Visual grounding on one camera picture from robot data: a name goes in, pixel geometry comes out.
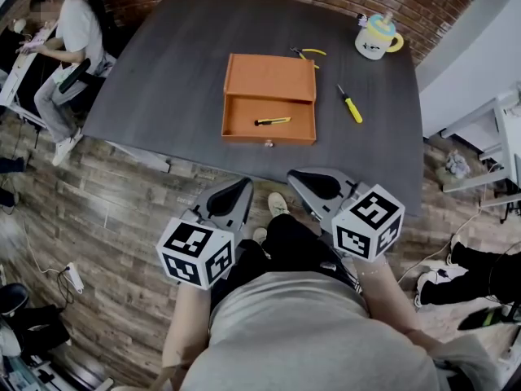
orange box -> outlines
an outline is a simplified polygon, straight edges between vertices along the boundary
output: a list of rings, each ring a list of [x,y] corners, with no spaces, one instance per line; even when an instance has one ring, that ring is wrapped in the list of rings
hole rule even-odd
[[[317,140],[316,99],[312,60],[230,54],[222,137],[229,142],[312,145]],[[278,117],[291,121],[255,126],[255,120]]]

gray table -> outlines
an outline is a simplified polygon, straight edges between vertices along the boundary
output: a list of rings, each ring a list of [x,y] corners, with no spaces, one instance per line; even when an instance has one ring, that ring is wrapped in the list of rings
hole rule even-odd
[[[418,215],[422,123],[408,47],[370,61],[354,47],[358,26],[339,13],[289,0],[163,0],[108,77],[84,133],[111,143],[286,181],[289,169],[334,167],[379,183]],[[221,138],[230,53],[295,56],[318,48],[317,141],[267,148]],[[339,97],[351,95],[358,125]]]

white t-shirt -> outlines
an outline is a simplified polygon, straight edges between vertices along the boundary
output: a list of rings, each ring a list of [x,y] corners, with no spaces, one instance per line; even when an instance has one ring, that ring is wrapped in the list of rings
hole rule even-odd
[[[103,59],[103,39],[98,19],[84,0],[65,0],[59,13],[56,37],[61,37],[68,52],[85,49],[93,73]]]
[[[340,281],[272,272],[216,307],[209,346],[182,391],[450,391],[459,371],[475,391],[497,388],[495,368],[474,336],[427,353],[368,319],[364,301]]]

wooden floor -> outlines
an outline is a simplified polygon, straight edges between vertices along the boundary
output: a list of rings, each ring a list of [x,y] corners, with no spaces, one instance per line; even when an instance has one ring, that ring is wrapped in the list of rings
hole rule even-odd
[[[88,138],[68,161],[54,168],[50,163],[54,146],[48,133],[42,132],[34,149],[33,128],[20,127],[14,116],[5,117],[0,126],[0,155],[13,155],[19,132],[15,156],[27,158],[31,152],[31,160],[25,174],[12,174],[4,184],[10,190],[13,182],[22,198],[11,216],[0,213],[0,260],[8,279],[26,284],[36,305],[63,303],[55,275],[38,272],[25,227],[43,270],[61,270],[73,261],[85,283],[83,294],[75,294],[75,303],[63,313],[72,346],[61,349],[59,357],[72,367],[85,368],[93,382],[111,376],[119,384],[150,384],[160,369],[160,352],[177,291],[164,275],[155,243],[172,216],[180,216],[201,191],[232,175],[183,160],[172,160],[170,174],[162,174]],[[454,148],[464,154],[475,172],[484,170],[475,153],[459,143],[433,138],[424,144],[423,215],[405,219],[401,239],[387,253],[397,278],[443,248],[451,234],[478,211],[483,190],[445,195],[439,189],[436,172]],[[255,183],[246,236],[268,223],[266,201],[271,191],[282,192],[290,211],[317,229],[288,187],[262,181]],[[483,211],[466,226],[463,233],[471,246],[499,253],[521,240],[519,217],[499,225],[501,211]],[[427,265],[440,264],[445,254],[443,251],[409,272],[401,285],[411,298],[418,273]],[[456,328],[465,314],[486,305],[493,303],[425,306],[420,314],[429,333],[448,340],[458,335]],[[478,333],[496,358],[513,332],[512,327],[492,327]]]

person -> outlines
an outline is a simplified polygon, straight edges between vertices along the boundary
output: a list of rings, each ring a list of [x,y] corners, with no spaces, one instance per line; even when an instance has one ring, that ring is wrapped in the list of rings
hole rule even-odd
[[[486,253],[468,248],[459,234],[450,241],[447,265],[459,265],[467,272],[451,279],[446,271],[428,271],[418,279],[414,304],[454,304],[479,297],[495,296],[502,303],[521,298],[517,269],[521,254]]]
[[[25,171],[24,158],[9,160],[0,158],[0,174],[23,173]],[[15,195],[0,187],[0,205],[12,209],[16,203]]]
[[[113,63],[113,58],[103,49],[99,23],[87,2],[31,0],[30,10],[40,16],[42,23],[58,20],[56,36],[40,46],[22,46],[18,49],[20,53],[38,53],[68,64],[80,64],[90,59],[87,72],[94,75],[103,75]],[[63,69],[60,66],[34,96],[37,110],[56,144],[52,160],[54,166],[58,166],[82,138],[81,129],[77,128],[62,106],[80,94],[86,84],[76,81],[65,93],[58,90],[59,83],[71,72],[70,67]]]
[[[261,245],[243,241],[227,279],[211,292],[180,285],[160,375],[174,390],[497,388],[474,336],[443,344],[422,331],[385,257],[354,261],[361,296],[282,196],[268,202]]]

